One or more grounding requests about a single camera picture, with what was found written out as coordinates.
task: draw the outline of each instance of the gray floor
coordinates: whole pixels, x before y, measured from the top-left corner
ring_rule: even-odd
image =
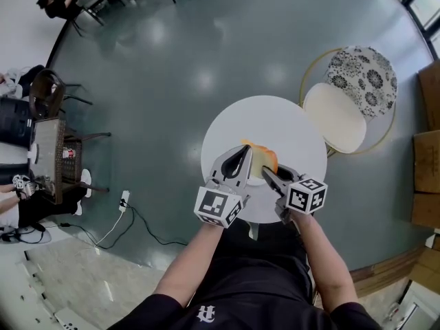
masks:
[[[397,72],[395,126],[374,151],[329,159],[327,204],[316,216],[350,269],[392,257],[428,236],[409,221],[411,137],[426,130],[415,74],[431,57],[397,0],[132,0],[102,17],[104,27],[79,21],[90,31],[87,38],[68,31],[53,68],[67,82],[82,83],[85,90],[77,94],[94,102],[89,107],[68,100],[70,126],[113,134],[84,147],[93,182],[111,192],[94,193],[81,218],[60,220],[102,237],[128,189],[130,204],[152,231],[165,241],[188,241],[200,225],[192,213],[203,182],[200,150],[215,116],[248,96],[298,102],[301,78],[314,58],[339,46],[370,45]],[[366,144],[390,120],[389,114],[370,123]],[[130,223],[127,212],[107,243]],[[179,249],[158,245],[136,219],[111,252],[162,270]]]

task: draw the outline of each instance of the white logo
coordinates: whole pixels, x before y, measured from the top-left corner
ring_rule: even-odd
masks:
[[[212,305],[205,309],[205,306],[202,305],[199,310],[199,315],[197,316],[201,322],[213,322],[215,311]]]

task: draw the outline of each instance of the table leg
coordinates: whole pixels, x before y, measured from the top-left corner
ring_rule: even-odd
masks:
[[[84,137],[81,138],[81,140],[85,141],[85,140],[91,140],[91,139],[97,138],[97,137],[110,137],[110,136],[111,136],[110,132],[93,133],[91,135],[85,135]]]
[[[88,105],[93,105],[92,102],[90,102],[90,101],[88,101],[88,100],[84,100],[84,99],[80,98],[79,96],[65,96],[65,97],[64,97],[64,100],[67,100],[67,99],[69,99],[69,98],[75,99],[75,100],[77,100],[77,101],[79,101],[79,102],[85,102],[85,103],[88,104]]]
[[[99,188],[95,186],[90,186],[89,184],[85,184],[84,182],[80,182],[80,187],[90,188],[91,190],[97,190],[98,192],[110,192],[109,188]]]
[[[85,8],[84,11],[87,12],[100,25],[104,25],[104,23],[98,18],[98,16],[96,16],[91,10]]]

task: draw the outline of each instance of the seated person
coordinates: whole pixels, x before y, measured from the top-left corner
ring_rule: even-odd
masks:
[[[29,96],[30,85],[44,69],[44,66],[38,65],[25,74],[19,69],[10,69],[5,74],[0,74],[0,97],[22,99]]]
[[[88,170],[82,171],[81,181],[91,183]],[[0,186],[0,228],[25,228],[50,215],[81,215],[81,199],[86,195],[87,188],[77,187],[63,194],[62,204],[55,205],[46,200],[41,191],[27,199],[13,184]]]
[[[53,19],[75,19],[82,11],[82,7],[76,5],[77,0],[38,0],[36,4],[44,9],[46,15]]]

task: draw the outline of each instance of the person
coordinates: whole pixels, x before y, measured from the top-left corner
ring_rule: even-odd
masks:
[[[151,296],[109,330],[380,329],[358,303],[350,273],[311,215],[261,224],[204,224]],[[324,309],[312,305],[307,256]]]
[[[29,96],[30,86],[44,66],[37,65],[25,74],[19,69],[9,69],[5,74],[0,74],[0,97],[22,99]]]
[[[83,170],[81,181],[91,183],[88,170]],[[52,204],[36,191],[29,199],[25,193],[15,189],[13,184],[0,186],[0,232],[11,228],[25,228],[50,215],[81,215],[81,199],[89,196],[88,188],[77,187],[63,194],[62,204]]]
[[[38,0],[36,4],[40,6],[40,9],[44,9],[46,15],[51,19],[59,17],[71,21],[82,11],[76,2],[77,0]]]

